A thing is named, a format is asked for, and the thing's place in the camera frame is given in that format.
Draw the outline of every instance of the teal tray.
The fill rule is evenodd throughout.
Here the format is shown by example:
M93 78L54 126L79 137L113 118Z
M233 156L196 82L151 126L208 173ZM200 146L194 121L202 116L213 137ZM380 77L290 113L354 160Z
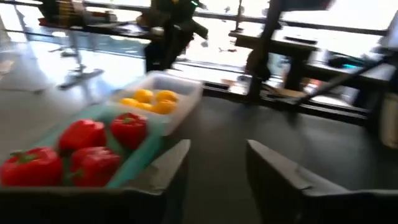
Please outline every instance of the teal tray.
M66 130L72 122L79 119L93 119L95 121L102 121L106 125L107 147L112 149L116 154L122 157L123 164L115 173L113 178L105 186L107 189L114 189L122 186L122 184L133 179L146 165L150 164L154 159L155 154L161 147L162 133L164 122L157 118L148 117L149 132L147 138L138 149L132 152L129 149L123 148L111 134L109 124L112 120L121 113L128 112L123 108L112 105L94 105L86 108L78 114L72 116L66 122L51 129L41 140L32 145L31 148L40 146L52 146L57 150L58 137ZM63 159L64 176L69 175L69 159ZM64 185L71 185L68 178L65 178Z

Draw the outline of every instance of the bell pepper stem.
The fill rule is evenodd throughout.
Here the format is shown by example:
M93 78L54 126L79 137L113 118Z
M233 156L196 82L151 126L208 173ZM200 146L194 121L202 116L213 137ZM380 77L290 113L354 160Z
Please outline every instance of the bell pepper stem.
M20 163L20 164L30 162L36 158L35 154L27 154L23 151L12 152L12 153L10 153L10 155L17 157L18 163Z
M83 177L83 169L79 168L76 171L72 172L71 174L68 175L68 178L71 179L73 177Z
M129 116L125 116L125 117L123 118L123 123L124 123L124 124L127 124L127 123L131 122L132 120L133 120L133 118L130 118Z

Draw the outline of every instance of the red bell pepper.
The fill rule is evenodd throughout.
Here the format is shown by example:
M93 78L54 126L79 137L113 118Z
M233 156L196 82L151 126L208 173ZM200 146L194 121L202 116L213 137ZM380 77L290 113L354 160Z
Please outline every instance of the red bell pepper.
M72 181L80 187L103 187L119 168L120 156L106 147L88 147L72 154Z
M1 166L0 175L6 186L54 186L62 181L62 161L51 147L14 152Z
M111 123L111 132L122 146L135 150L147 136L147 119L132 113L121 114Z
M81 119L72 123L58 141L60 152L77 151L86 147L106 145L105 126L102 122Z

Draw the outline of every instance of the glass wall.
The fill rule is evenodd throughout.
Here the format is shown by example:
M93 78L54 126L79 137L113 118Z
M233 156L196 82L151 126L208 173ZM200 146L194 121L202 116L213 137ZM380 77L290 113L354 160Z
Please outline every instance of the glass wall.
M235 47L234 39L228 36L229 32L235 30L236 27L239 0L201 1L206 4L207 9L198 9L198 14L194 19L209 29L209 39L205 41L201 37L195 36L195 40L190 43L183 59L202 65L217 65L227 69L241 70L251 50ZM1 4L0 7L7 30L27 32L30 40L59 44L64 42L62 37L65 34L62 30L39 26L38 19L42 17L37 8L40 4L39 1L14 0L10 2L17 2L19 5ZM117 9L114 10L114 13L119 21L133 21L141 14L141 10L150 6L150 0L86 0L86 4L89 11L106 11L108 10L106 7L115 7ZM268 1L242 0L242 18L240 18L239 27L249 30L250 33L260 33L264 27L268 6ZM336 14L337 17L342 18L342 14L349 14L350 17L344 21L355 19L365 27L387 27L397 9L398 1L334 0L328 14L324 12L321 13L322 15L316 14L317 12L290 12L285 14L284 18L293 21L327 23L332 17L331 15ZM81 44L85 45L85 34L80 34L80 37L82 38ZM98 35L98 43L100 50L141 57L142 48L148 41ZM275 63L271 70L276 72L278 67L279 63Z

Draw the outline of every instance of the metal stand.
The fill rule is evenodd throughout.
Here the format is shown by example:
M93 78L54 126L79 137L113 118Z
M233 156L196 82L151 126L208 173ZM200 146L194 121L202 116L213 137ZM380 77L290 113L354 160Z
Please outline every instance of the metal stand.
M76 56L76 52L68 52L68 47L64 47L64 46L60 46L57 49L53 49L53 50L49 50L50 53L53 52L61 52L61 57L75 57Z
M79 52L78 48L78 43L77 43L77 36L74 31L69 32L69 39L71 42L71 46L75 50L75 59L78 64L78 67L76 69L73 69L70 71L70 73L67 75L65 79L65 83L62 83L59 85L59 89L61 90L66 90L70 87L73 87L75 85L78 85L80 83L83 83L85 80L88 80L90 78L96 77L98 75L101 75L104 71L102 69L94 68L92 70L87 69L82 61L81 61L81 55ZM92 43L93 47L93 52L95 51L95 46L93 40L90 38L89 41Z

